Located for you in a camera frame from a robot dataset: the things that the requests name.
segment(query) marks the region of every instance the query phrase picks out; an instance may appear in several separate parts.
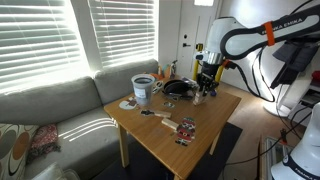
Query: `floor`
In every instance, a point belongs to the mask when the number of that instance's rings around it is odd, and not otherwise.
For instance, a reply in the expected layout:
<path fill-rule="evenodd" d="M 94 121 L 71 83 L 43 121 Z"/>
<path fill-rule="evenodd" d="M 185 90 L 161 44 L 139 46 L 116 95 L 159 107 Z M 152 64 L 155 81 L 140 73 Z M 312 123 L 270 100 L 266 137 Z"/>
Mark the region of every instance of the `floor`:
<path fill-rule="evenodd" d="M 249 92 L 225 83 L 219 85 L 219 90 L 242 98 L 229 122 L 242 128 L 243 131 L 227 163 L 255 157 L 260 137 L 271 136 L 278 138 L 280 137 L 280 130 L 286 128 L 279 117 L 273 116 L 264 110 L 263 104 L 265 101 L 254 97 Z M 297 132 L 300 136 L 304 131 L 304 126 L 297 127 Z M 292 133 L 288 134 L 287 140 L 289 145 L 295 145 L 299 141 Z M 256 177 L 257 160 L 253 160 L 247 163 L 226 166 L 224 176 L 220 175 L 219 180 L 254 180 Z"/>

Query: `wooden table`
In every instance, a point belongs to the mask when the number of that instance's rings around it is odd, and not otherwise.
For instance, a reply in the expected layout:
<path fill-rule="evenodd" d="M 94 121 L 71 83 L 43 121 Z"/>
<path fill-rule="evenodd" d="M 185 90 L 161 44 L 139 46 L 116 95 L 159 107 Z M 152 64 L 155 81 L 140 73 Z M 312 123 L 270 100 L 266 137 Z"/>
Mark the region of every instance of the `wooden table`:
<path fill-rule="evenodd" d="M 195 139 L 182 146 L 175 143 L 177 135 L 174 131 L 161 123 L 161 117 L 143 116 L 143 109 L 124 110 L 119 103 L 133 97 L 130 94 L 104 107 L 105 111 L 118 122 L 122 165 L 129 164 L 127 135 L 129 132 L 139 143 L 153 154 L 162 164 L 175 174 L 176 179 L 186 179 L 194 169 L 206 150 L 214 150 L 220 131 L 240 102 L 240 98 L 218 91 L 216 97 L 207 97 L 207 101 L 200 105 L 193 105 L 192 101 L 172 101 L 162 92 L 153 95 L 148 109 L 170 112 L 171 120 L 180 124 L 184 117 L 192 117 L 196 123 Z M 174 108 L 163 105 L 171 102 Z"/>

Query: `window blind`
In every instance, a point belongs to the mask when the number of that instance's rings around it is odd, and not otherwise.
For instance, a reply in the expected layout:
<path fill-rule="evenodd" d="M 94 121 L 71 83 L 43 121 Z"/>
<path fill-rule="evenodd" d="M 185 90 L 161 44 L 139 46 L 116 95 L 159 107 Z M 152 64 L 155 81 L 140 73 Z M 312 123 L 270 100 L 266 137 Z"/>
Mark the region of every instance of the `window blind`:
<path fill-rule="evenodd" d="M 0 92 L 84 75 L 77 27 L 68 0 L 1 0 Z"/>
<path fill-rule="evenodd" d="M 157 59 L 157 2 L 89 0 L 102 66 Z"/>

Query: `patterned pillow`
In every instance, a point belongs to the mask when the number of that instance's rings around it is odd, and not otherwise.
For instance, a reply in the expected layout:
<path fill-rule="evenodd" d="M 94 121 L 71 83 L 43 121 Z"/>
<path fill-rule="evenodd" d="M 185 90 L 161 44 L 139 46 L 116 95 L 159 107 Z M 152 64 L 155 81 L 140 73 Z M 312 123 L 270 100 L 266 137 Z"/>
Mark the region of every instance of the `patterned pillow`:
<path fill-rule="evenodd" d="M 0 124 L 0 179 L 23 179 L 26 154 L 37 128 Z"/>
<path fill-rule="evenodd" d="M 60 151 L 60 146 L 57 144 L 57 141 L 58 131 L 55 124 L 40 127 L 33 138 L 27 158 L 27 164 L 30 164 L 39 156 L 48 154 L 52 151 Z"/>

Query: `door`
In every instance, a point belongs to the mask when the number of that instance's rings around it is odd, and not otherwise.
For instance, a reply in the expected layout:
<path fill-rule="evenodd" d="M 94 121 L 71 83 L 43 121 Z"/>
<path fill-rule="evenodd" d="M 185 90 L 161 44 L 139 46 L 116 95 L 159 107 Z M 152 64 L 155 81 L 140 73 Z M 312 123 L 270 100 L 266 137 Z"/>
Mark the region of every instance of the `door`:
<path fill-rule="evenodd" d="M 214 0 L 213 6 L 196 6 L 194 0 L 182 0 L 177 74 L 192 78 L 195 46 L 198 43 L 205 45 L 210 26 L 219 16 L 220 1 Z"/>

